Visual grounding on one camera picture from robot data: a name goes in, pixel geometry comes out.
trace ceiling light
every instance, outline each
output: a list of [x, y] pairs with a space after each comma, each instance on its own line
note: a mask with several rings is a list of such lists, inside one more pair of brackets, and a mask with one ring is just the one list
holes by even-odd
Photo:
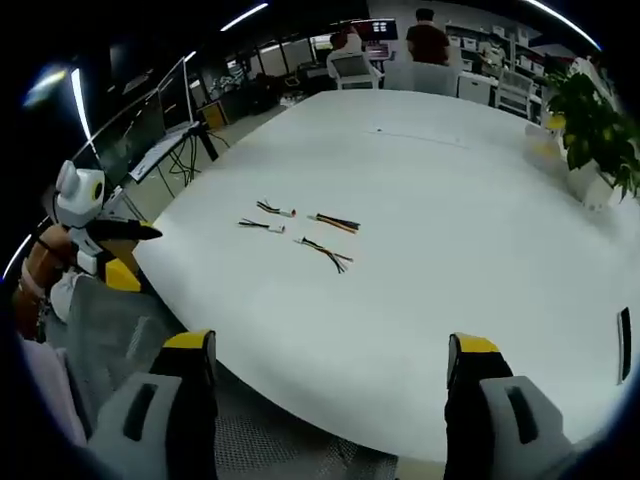
[[84, 111], [84, 100], [82, 99], [82, 86], [80, 85], [80, 69], [76, 68], [71, 72], [71, 84], [73, 85], [73, 96], [76, 99], [76, 107], [80, 116], [82, 130], [87, 136], [87, 140], [91, 141], [91, 133], [89, 132], [89, 123], [87, 122], [87, 114]]
[[31, 90], [42, 90], [45, 87], [53, 85], [54, 83], [58, 83], [67, 75], [67, 72], [64, 70], [60, 70], [59, 72], [52, 73], [51, 75], [47, 75], [38, 83], [36, 83]]
[[[289, 43], [291, 43], [291, 42], [285, 42], [285, 43], [282, 44], [282, 46], [284, 47], [286, 45], [289, 45]], [[262, 50], [260, 50], [260, 53], [267, 53], [267, 52], [270, 52], [270, 51], [275, 50], [277, 48], [280, 48], [280, 45], [271, 45], [270, 47], [266, 47], [266, 48], [263, 48]]]
[[227, 30], [229, 30], [231, 27], [233, 27], [235, 24], [240, 23], [242, 20], [244, 20], [247, 17], [250, 17], [251, 15], [253, 15], [256, 12], [259, 12], [260, 10], [262, 10], [263, 8], [268, 7], [269, 4], [268, 3], [261, 3], [260, 5], [258, 5], [257, 7], [252, 8], [251, 10], [249, 10], [246, 13], [243, 13], [242, 15], [240, 15], [238, 18], [236, 18], [235, 20], [231, 20], [229, 23], [227, 23], [224, 27], [222, 27], [220, 29], [221, 32], [226, 32]]
[[558, 20], [560, 20], [561, 22], [563, 22], [565, 25], [571, 27], [573, 30], [575, 30], [577, 33], [579, 33], [580, 35], [582, 35], [591, 45], [593, 45], [594, 47], [596, 47], [598, 50], [602, 51], [602, 48], [600, 48], [600, 45], [598, 45], [596, 43], [596, 41], [591, 38], [589, 35], [587, 35], [585, 33], [584, 30], [582, 30], [580, 27], [578, 27], [575, 23], [573, 23], [572, 21], [566, 19], [565, 17], [563, 17], [562, 15], [560, 15], [558, 12], [556, 12], [555, 10], [552, 10], [551, 8], [547, 7], [545, 4], [538, 2], [538, 0], [524, 0], [527, 3], [530, 3], [531, 5], [533, 5], [534, 7], [539, 8], [540, 10], [542, 10], [543, 12], [548, 13], [549, 15], [556, 17]]

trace desk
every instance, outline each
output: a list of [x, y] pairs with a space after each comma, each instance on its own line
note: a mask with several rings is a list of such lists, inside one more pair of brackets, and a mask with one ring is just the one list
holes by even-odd
[[176, 132], [167, 134], [156, 145], [150, 148], [140, 163], [129, 172], [129, 176], [136, 183], [140, 183], [170, 152], [192, 135], [200, 139], [212, 162], [218, 158], [218, 154], [207, 136], [205, 125], [200, 122], [194, 122]]
[[[459, 76], [460, 77], [466, 77], [466, 78], [469, 78], [471, 80], [476, 80], [478, 82], [488, 83], [489, 85], [491, 85], [494, 88], [498, 88], [498, 84], [500, 83], [497, 78], [487, 77], [485, 75], [480, 75], [480, 74], [473, 73], [473, 72], [467, 72], [467, 71], [464, 71], [464, 70], [462, 72], [460, 72]], [[537, 96], [537, 95], [535, 95], [533, 93], [531, 93], [529, 95], [529, 99], [534, 103], [542, 105], [542, 99], [539, 96]]]
[[[524, 161], [526, 125], [444, 96], [323, 92], [198, 176], [136, 260], [188, 329], [217, 331], [234, 374], [333, 434], [444, 461], [448, 337], [462, 331], [496, 343], [578, 441], [630, 385], [616, 385], [616, 313], [631, 308], [637, 345], [640, 210], [628, 198], [589, 217]], [[256, 208], [265, 197], [298, 216]], [[355, 262], [338, 275], [302, 236]]]

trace man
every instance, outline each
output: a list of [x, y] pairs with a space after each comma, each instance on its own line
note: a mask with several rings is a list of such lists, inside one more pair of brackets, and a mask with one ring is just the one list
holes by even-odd
[[416, 11], [418, 24], [407, 32], [407, 47], [414, 62], [449, 65], [449, 39], [433, 24], [433, 10]]

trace person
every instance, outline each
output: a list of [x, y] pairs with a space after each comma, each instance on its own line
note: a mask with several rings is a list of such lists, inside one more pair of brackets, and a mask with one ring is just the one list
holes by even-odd
[[407, 31], [407, 48], [414, 62], [449, 65], [449, 38], [433, 23], [433, 10], [416, 11], [417, 25]]
[[[331, 78], [336, 79], [338, 78], [338, 72], [333, 65], [333, 59], [345, 53], [361, 53], [363, 51], [362, 39], [356, 29], [353, 26], [349, 26], [347, 29], [331, 35], [329, 41], [331, 42], [333, 51], [327, 55], [327, 72]], [[364, 52], [364, 60], [368, 65], [369, 71], [376, 77], [381, 78], [382, 74], [371, 65], [366, 52]]]

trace white chair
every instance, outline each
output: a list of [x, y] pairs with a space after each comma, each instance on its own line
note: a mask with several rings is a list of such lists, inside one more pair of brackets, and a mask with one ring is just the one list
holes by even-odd
[[385, 62], [384, 89], [413, 91], [413, 62], [402, 60]]
[[496, 89], [494, 106], [514, 113], [527, 120], [531, 119], [533, 80], [519, 73], [503, 70]]
[[461, 75], [458, 80], [458, 98], [481, 105], [489, 105], [491, 84]]
[[416, 92], [456, 96], [458, 73], [453, 67], [413, 62], [413, 89]]
[[327, 69], [337, 85], [338, 90], [345, 86], [371, 85], [377, 89], [382, 73], [378, 72], [362, 52], [335, 53], [327, 58]]

